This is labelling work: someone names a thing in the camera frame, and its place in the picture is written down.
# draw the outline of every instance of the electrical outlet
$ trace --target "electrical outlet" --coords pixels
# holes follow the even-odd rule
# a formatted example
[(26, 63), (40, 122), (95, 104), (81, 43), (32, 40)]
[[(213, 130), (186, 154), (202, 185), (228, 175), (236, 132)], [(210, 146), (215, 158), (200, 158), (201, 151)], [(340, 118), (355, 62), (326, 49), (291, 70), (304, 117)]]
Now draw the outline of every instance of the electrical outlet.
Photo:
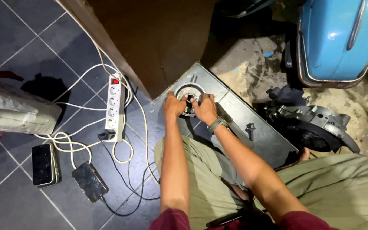
[(125, 87), (120, 83), (122, 81), (119, 74), (109, 76), (107, 113), (105, 129), (114, 130), (116, 135), (105, 142), (120, 142), (124, 129), (124, 92)]

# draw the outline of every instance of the hand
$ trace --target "hand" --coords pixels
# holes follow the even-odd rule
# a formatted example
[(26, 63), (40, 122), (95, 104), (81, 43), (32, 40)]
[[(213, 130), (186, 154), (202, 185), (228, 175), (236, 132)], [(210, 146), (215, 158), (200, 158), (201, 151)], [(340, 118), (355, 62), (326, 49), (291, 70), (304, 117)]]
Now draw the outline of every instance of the hand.
[(178, 100), (174, 96), (174, 92), (168, 92), (167, 97), (164, 100), (164, 117), (166, 119), (174, 118), (176, 119), (180, 114), (182, 114), (187, 106), (187, 97), (188, 95), (184, 95), (181, 100)]
[(200, 98), (200, 106), (197, 100), (193, 98), (191, 98), (191, 104), (193, 105), (195, 115), (209, 126), (218, 118), (217, 107), (215, 106), (215, 96), (214, 94), (203, 93)]

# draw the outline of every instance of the khaki pants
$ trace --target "khaki pants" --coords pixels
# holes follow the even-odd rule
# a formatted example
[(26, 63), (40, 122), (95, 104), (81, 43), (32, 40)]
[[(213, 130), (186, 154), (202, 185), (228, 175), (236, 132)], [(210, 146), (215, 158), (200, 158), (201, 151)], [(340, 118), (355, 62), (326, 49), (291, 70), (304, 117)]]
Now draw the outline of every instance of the khaki pants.
[[(245, 189), (229, 159), (191, 138), (182, 136), (190, 175), (190, 227), (237, 212), (243, 202), (224, 183)], [(164, 142), (155, 147), (154, 159), (160, 174)], [(277, 172), (292, 193), (330, 226), (341, 230), (368, 230), (368, 157), (333, 155), (306, 160)], [(256, 206), (264, 209), (256, 200)]]

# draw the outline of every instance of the smartphone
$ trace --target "smartphone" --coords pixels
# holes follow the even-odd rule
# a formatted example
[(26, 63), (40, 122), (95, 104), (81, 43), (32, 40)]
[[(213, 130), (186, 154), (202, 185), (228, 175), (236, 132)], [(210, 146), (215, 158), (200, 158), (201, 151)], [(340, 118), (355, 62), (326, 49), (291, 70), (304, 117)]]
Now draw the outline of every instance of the smartphone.
[(72, 172), (72, 177), (79, 184), (89, 201), (94, 203), (105, 195), (109, 188), (89, 162), (85, 162)]
[(52, 143), (32, 148), (32, 181), (38, 188), (55, 185), (60, 181), (58, 159)]

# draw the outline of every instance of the watch strap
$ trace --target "watch strap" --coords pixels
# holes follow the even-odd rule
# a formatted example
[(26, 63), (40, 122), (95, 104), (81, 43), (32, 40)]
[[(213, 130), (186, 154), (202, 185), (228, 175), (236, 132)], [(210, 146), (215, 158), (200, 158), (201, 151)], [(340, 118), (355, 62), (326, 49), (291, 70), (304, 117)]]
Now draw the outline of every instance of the watch strap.
[(222, 124), (228, 128), (227, 122), (220, 116), (217, 118), (217, 120), (215, 120), (214, 122), (211, 123), (211, 125), (208, 126), (208, 130), (213, 134), (215, 129)]

